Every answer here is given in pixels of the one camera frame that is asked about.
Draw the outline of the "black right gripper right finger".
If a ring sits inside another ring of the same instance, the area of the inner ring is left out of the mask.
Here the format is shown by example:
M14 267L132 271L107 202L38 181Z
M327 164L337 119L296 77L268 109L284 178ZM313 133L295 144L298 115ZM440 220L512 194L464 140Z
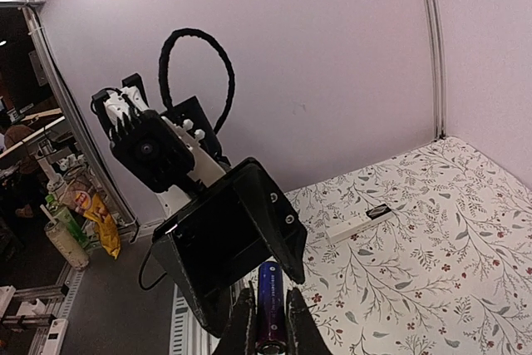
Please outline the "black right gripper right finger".
M288 338L287 354L331 355L313 316L298 288L287 291L285 320Z

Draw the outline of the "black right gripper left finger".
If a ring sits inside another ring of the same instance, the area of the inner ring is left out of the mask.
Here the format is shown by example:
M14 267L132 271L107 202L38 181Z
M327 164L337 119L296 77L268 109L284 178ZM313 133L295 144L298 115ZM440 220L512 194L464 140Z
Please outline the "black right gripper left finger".
M257 313L254 287L243 288L213 355L254 355Z

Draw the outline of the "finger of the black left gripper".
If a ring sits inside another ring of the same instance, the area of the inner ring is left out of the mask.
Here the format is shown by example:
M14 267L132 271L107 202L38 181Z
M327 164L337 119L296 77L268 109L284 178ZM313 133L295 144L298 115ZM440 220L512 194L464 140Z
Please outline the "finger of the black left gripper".
M258 160L249 157L234 172L234 188L266 248L265 257L273 257L293 282L304 283L308 232L298 212Z
M174 231L166 233L160 226L153 232L151 253L177 284L199 325L220 338L229 321L231 291L215 281L208 252L185 248Z

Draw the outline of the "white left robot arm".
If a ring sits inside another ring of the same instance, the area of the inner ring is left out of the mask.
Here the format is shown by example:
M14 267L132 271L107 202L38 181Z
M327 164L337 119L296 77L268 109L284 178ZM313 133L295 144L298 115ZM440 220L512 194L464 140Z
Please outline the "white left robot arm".
M199 325L220 337L235 284L262 262L274 259L304 282L307 231L256 159L223 166L216 158L219 143L197 100L170 116L148 106L140 76L122 84L98 91L92 110L129 172L156 194L177 189L177 208L155 229L150 252Z

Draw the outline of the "white slim remote control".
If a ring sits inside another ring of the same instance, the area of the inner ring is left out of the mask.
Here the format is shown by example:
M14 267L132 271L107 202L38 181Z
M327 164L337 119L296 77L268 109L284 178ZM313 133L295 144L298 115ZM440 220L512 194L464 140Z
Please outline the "white slim remote control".
M365 230L372 229L394 216L392 210L386 205L378 205L366 211L363 215L357 215L346 221L327 228L326 233L330 244L337 244L345 239L358 235Z

